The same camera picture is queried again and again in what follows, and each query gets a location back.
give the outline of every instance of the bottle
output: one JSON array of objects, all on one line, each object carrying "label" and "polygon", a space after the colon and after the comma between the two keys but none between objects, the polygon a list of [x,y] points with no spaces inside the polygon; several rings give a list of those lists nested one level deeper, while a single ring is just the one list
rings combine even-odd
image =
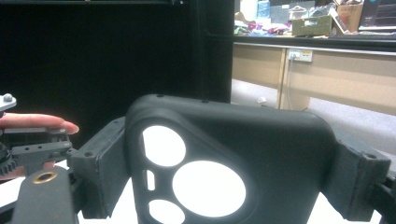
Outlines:
[{"label": "bottle", "polygon": [[255,21],[257,18],[257,0],[241,0],[241,12],[247,21]]},{"label": "bottle", "polygon": [[270,1],[261,0],[257,6],[257,18],[270,18]]}]

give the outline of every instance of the cable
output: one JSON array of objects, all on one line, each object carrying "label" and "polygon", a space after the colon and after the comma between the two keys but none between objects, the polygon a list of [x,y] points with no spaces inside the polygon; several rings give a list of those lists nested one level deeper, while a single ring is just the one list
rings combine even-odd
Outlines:
[{"label": "cable", "polygon": [[290,100],[290,79],[291,79],[290,74],[291,74],[291,68],[292,68],[293,62],[296,59],[296,57],[297,56],[295,54],[291,54],[290,55],[290,63],[289,63],[289,68],[288,68],[288,80],[287,80],[287,83],[286,83],[286,87],[288,89],[287,90],[288,105],[289,105],[289,109],[290,110],[293,109],[292,106],[291,106],[291,100]]}]

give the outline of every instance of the finger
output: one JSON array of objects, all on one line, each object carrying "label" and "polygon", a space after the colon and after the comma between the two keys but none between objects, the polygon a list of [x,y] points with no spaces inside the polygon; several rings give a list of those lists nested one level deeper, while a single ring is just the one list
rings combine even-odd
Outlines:
[{"label": "finger", "polygon": [[78,133],[78,131],[79,131],[79,127],[76,124],[69,122],[69,121],[65,121],[62,124],[62,127],[66,128],[67,133],[69,133],[69,134]]},{"label": "finger", "polygon": [[55,161],[47,161],[44,163],[43,168],[49,169],[49,168],[53,168],[54,166],[55,166]]},{"label": "finger", "polygon": [[0,128],[54,128],[63,123],[63,119],[51,115],[6,113],[0,119]]}]

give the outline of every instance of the brass insert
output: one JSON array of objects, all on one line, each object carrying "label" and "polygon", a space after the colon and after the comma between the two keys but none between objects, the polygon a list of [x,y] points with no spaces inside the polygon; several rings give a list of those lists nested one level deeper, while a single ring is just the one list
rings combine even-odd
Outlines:
[{"label": "brass insert", "polygon": [[36,176],[35,179],[33,180],[33,183],[34,184],[44,184],[44,183],[50,182],[57,175],[58,174],[55,172],[46,172],[46,173]]}]

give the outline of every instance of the black panel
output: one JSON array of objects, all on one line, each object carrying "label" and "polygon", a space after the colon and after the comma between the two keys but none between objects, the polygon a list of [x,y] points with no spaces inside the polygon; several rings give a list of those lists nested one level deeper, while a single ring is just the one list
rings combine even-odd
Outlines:
[{"label": "black panel", "polygon": [[84,180],[87,200],[76,198],[84,218],[111,217],[129,179],[123,129],[124,118],[111,121],[71,158],[75,177]]},{"label": "black panel", "polygon": [[[18,99],[11,111],[75,122],[72,141],[80,147],[144,94],[229,102],[232,43],[204,49],[205,27],[196,25],[205,12],[193,14],[206,1],[164,2],[0,2],[0,91]],[[218,12],[211,20],[232,36],[233,20],[217,17],[233,15],[233,1],[222,2],[229,6],[211,8]],[[211,62],[220,57],[221,64]]]}]

